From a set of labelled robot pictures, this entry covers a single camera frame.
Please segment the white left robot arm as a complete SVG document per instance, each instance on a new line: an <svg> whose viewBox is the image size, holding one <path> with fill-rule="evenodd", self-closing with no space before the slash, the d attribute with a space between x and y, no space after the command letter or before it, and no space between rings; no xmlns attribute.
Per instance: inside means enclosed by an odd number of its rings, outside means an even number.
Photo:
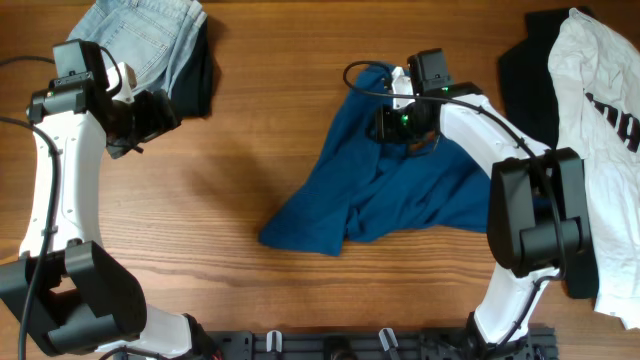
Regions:
<svg viewBox="0 0 640 360"><path fill-rule="evenodd" d="M1 298L20 339L52 357L211 357L216 346L197 321L149 305L99 229L103 155L120 157L175 129L180 118L167 94L58 86L36 92L28 115L37 147L31 221L18 259L1 268Z"/></svg>

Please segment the dark blue t-shirt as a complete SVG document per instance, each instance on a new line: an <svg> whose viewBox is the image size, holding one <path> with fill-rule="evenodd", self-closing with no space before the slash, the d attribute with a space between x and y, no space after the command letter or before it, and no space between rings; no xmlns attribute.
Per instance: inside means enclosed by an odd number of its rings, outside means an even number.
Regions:
<svg viewBox="0 0 640 360"><path fill-rule="evenodd" d="M419 156L379 144L366 129L384 104L384 71L368 67L337 112L306 182L258 233L260 244L337 256L344 241L370 243L388 233L443 225L483 233L488 176L446 138Z"/></svg>

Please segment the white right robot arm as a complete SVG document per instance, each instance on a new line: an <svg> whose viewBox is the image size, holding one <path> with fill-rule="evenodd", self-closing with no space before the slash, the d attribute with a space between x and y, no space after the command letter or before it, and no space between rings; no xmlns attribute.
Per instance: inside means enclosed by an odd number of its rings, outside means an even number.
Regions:
<svg viewBox="0 0 640 360"><path fill-rule="evenodd" d="M553 150L528 137L471 83L427 96L389 85L382 95L392 101L374 122L382 139L433 133L460 146L490 179L486 235L496 266L461 351L471 359L523 351L549 283L576 283L569 291L575 298L590 297L598 285L582 160L571 148Z"/></svg>

